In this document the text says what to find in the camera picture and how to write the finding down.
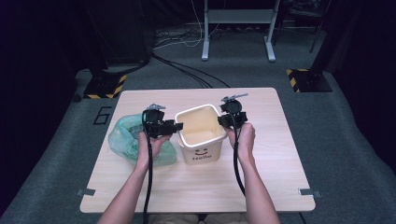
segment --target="yellow and black hazard tape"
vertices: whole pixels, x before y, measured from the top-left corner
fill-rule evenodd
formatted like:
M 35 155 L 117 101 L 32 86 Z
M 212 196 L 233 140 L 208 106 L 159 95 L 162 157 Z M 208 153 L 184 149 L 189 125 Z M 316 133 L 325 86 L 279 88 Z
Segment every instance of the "yellow and black hazard tape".
M 286 73 L 288 74 L 288 77 L 289 77 L 289 80 L 290 80 L 290 84 L 293 87 L 294 92 L 300 92 L 294 74 L 296 72 L 307 72 L 307 71 L 308 70 L 306 70 L 306 69 L 287 69 L 286 70 Z
M 120 91 L 122 90 L 122 85 L 124 84 L 126 76 L 122 76 L 120 81 L 113 92 L 107 94 L 84 94 L 83 98 L 85 99 L 108 99 L 108 98 L 117 98 L 120 95 Z

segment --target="person's arm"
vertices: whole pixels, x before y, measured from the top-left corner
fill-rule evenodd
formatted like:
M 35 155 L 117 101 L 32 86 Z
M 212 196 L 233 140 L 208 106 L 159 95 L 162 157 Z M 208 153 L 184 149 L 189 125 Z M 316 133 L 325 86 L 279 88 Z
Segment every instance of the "person's arm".
M 161 149 L 161 145 L 172 135 L 151 139 L 152 156 L 155 158 Z M 144 133 L 139 134 L 139 152 L 136 166 L 126 180 L 116 197 L 100 217 L 98 223 L 131 223 L 136 209 L 137 199 L 143 186 L 146 173 L 149 169 L 149 153 L 147 138 Z
M 245 123 L 238 138 L 238 160 L 245 177 L 245 196 L 247 203 L 247 220 L 250 224 L 280 223 L 271 197 L 262 182 L 253 157 L 255 129 L 251 123 Z M 234 146 L 235 134 L 226 129 L 230 143 Z

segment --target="black curtain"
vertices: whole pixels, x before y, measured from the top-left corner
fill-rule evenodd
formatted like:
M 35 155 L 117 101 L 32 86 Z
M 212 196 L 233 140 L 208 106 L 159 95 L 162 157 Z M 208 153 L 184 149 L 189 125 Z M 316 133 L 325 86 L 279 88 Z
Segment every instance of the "black curtain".
M 47 148 L 85 63 L 67 1 L 1 1 L 0 215 Z
M 396 173 L 395 7 L 392 0 L 364 1 L 331 70 L 357 126 Z

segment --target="person's right hand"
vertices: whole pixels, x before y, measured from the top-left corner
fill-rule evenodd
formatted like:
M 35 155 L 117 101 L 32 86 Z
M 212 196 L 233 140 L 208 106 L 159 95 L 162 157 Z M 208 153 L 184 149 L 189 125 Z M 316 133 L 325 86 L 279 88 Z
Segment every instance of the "person's right hand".
M 233 129 L 225 129 L 231 146 L 235 144 L 235 133 Z M 236 130 L 238 137 L 238 159 L 241 162 L 254 162 L 253 146 L 254 138 L 256 137 L 256 130 L 251 123 L 244 123 L 241 129 Z

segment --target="metal bracket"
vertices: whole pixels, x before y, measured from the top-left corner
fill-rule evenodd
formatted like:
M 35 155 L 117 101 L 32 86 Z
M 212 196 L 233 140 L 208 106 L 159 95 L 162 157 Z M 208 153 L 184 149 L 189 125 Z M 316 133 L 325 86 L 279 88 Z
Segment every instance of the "metal bracket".
M 298 192 L 301 195 L 311 195 L 314 198 L 320 198 L 321 197 L 321 193 L 318 190 L 313 191 L 312 189 L 298 189 Z
M 84 195 L 93 196 L 93 194 L 95 194 L 95 192 L 96 192 L 95 189 L 79 189 L 76 194 L 81 197 L 83 197 Z

